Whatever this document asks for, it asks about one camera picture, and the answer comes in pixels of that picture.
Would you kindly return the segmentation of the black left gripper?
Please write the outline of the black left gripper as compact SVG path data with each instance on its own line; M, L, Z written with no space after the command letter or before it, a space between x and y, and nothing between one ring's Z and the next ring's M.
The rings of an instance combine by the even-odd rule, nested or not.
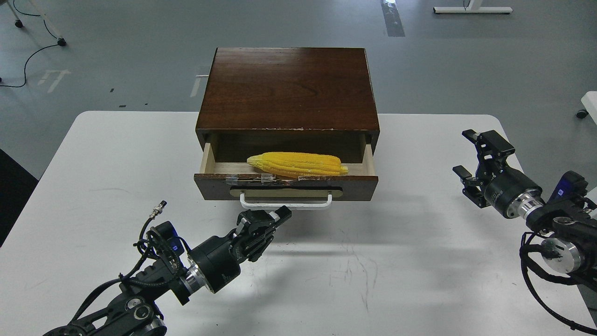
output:
M240 264L255 262L271 244L277 228L292 217L292 211L281 206L277 210L247 210L239 214L237 229L224 237L211 236L188 253L214 294L240 275Z

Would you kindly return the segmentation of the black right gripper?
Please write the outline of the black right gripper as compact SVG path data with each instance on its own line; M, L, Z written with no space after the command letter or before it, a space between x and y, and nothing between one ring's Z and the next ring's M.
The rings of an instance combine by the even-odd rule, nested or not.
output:
M544 206L539 185L519 170L506 168L507 157L514 154L515 148L503 136L495 130L478 133L469 129L461 134L475 146L479 164L475 177L461 165L452 170L463 184L463 194L478 208L490 204L505 218L526 219ZM482 193L483 180L492 181Z

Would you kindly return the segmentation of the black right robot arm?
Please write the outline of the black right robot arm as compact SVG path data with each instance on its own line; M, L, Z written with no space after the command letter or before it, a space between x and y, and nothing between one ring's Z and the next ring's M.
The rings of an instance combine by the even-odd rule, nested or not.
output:
M463 184L463 194L478 208L491 206L506 219L520 217L525 221L528 232L522 234L519 256L531 295L548 314L572 330L595 335L595 328L549 308L528 274L533 272L550 283L596 290L596 204L587 196L585 178L567 171L544 201L542 188L507 163L515 148L498 132L469 129L462 135L474 145L479 162L475 174L463 166L452 169Z

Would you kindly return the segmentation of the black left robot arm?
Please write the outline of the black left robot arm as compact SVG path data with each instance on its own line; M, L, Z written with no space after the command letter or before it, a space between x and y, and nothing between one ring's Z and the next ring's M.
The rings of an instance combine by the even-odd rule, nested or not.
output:
M277 228L292 216L286 207L266 212L246 210L237 228L212 236L194 249L172 223L143 225L136 247L141 258L128 274L98 286L72 320L49 336L163 336L167 332L156 300L172 291L181 304L201 287L216 293L255 262L271 244Z

